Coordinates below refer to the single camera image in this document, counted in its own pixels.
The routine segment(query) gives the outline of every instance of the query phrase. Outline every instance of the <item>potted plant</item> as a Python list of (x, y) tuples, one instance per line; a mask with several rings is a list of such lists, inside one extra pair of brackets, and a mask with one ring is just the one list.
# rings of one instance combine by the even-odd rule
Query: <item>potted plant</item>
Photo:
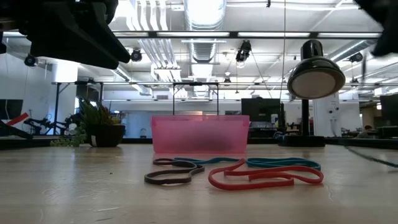
[(93, 106), (89, 100), (79, 99), (82, 123), (87, 141), (94, 147), (116, 147), (123, 139), (125, 127), (121, 119), (111, 115), (101, 103)]

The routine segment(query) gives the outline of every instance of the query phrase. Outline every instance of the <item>brown rubber band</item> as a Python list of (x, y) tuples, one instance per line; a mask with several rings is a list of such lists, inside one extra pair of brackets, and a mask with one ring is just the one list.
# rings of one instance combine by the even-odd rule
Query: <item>brown rubber band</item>
[[(144, 176), (144, 181), (148, 184), (164, 185), (164, 184), (186, 184), (192, 181), (192, 176), (205, 171), (205, 167), (196, 165), (187, 161), (175, 161), (173, 159), (155, 159), (153, 165), (159, 166), (174, 166), (174, 167), (187, 167), (188, 169), (172, 169), (151, 172)], [(167, 174), (188, 174), (186, 178), (173, 178), (173, 179), (153, 179), (158, 175)]]

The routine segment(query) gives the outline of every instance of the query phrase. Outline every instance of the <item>person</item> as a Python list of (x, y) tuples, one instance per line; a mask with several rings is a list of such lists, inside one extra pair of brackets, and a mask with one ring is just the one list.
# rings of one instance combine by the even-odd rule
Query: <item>person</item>
[(365, 139), (370, 139), (373, 138), (372, 136), (368, 135), (368, 132), (372, 131), (372, 126), (366, 125), (365, 130), (361, 133), (358, 134), (356, 138), (365, 138)]

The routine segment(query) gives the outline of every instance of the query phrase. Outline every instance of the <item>ceiling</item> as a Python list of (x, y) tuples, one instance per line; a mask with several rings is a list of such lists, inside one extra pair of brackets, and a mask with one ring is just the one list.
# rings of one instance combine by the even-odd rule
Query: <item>ceiling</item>
[[(356, 9), (352, 0), (272, 0), (270, 8), (264, 6), (265, 1), (256, 0), (227, 0), (227, 8), (223, 30), (226, 31), (301, 31), (301, 32), (380, 32), (380, 26), (363, 11)], [(166, 1), (167, 26), (170, 30), (185, 30), (185, 16), (182, 0)], [(129, 30), (126, 17), (118, 16), (110, 23), (113, 31)], [(29, 41), (25, 39), (9, 39), (12, 51), (26, 54), (29, 51)], [(137, 39), (120, 39), (121, 43), (130, 51), (140, 48)], [(246, 60), (244, 68), (236, 68), (234, 57), (236, 49), (242, 39), (226, 39), (218, 44), (214, 61), (212, 80), (222, 82), (225, 72), (231, 77), (238, 77), (238, 82), (260, 82), (261, 76), (269, 82), (281, 82), (282, 75), (286, 75), (300, 61), (300, 48), (307, 40), (283, 39), (251, 39), (252, 54)], [(351, 40), (322, 40), (325, 55), (333, 53)], [(181, 39), (171, 39), (172, 48), (181, 68), (181, 77), (191, 75), (190, 56), (187, 44)], [(133, 79), (137, 81), (153, 81), (150, 76), (151, 61), (143, 52), (141, 62), (122, 63)], [(398, 62), (398, 57), (390, 56), (384, 59), (368, 60), (368, 72)], [(356, 63), (339, 62), (342, 71), (349, 82), (352, 76), (361, 74), (361, 66)], [(384, 72), (369, 77), (366, 82), (393, 82), (397, 74), (394, 71)], [(79, 69), (80, 77), (93, 77), (98, 81), (114, 81), (114, 73), (110, 70), (82, 65)]]

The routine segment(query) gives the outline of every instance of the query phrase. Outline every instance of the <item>lamp shade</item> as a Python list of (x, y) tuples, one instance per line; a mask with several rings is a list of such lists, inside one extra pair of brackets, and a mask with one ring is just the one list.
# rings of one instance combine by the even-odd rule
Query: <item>lamp shade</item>
[(291, 72), (287, 89), (301, 99), (313, 100), (332, 95), (345, 84), (339, 66), (324, 57), (302, 60)]

